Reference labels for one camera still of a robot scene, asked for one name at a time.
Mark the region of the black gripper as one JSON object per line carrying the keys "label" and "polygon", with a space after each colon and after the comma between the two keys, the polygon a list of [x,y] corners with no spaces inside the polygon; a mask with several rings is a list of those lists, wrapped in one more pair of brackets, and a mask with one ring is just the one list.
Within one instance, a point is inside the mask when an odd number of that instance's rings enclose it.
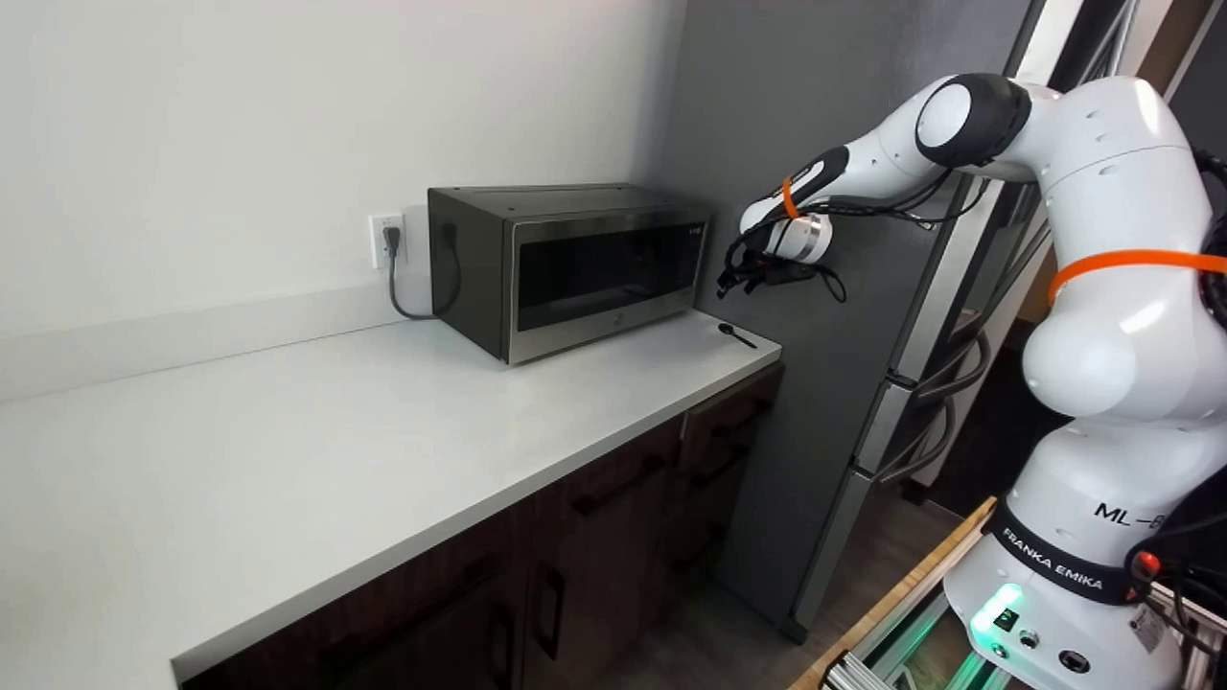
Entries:
{"label": "black gripper", "polygon": [[794,220],[743,229],[721,259],[717,297],[739,287],[752,297],[764,285],[798,285],[824,273],[833,244],[828,220]]}

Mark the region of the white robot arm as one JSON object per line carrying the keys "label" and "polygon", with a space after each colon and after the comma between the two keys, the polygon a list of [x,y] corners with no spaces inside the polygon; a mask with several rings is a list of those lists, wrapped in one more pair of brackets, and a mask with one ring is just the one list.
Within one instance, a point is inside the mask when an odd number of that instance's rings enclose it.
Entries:
{"label": "white robot arm", "polygon": [[748,202],[717,285],[814,275],[838,214],[882,214],[955,168],[1042,192],[1057,273],[1024,376],[1067,422],[942,593],[970,648],[1033,690],[1173,690],[1181,642],[1145,589],[1162,522],[1227,464],[1223,234],[1145,81],[939,77]]}

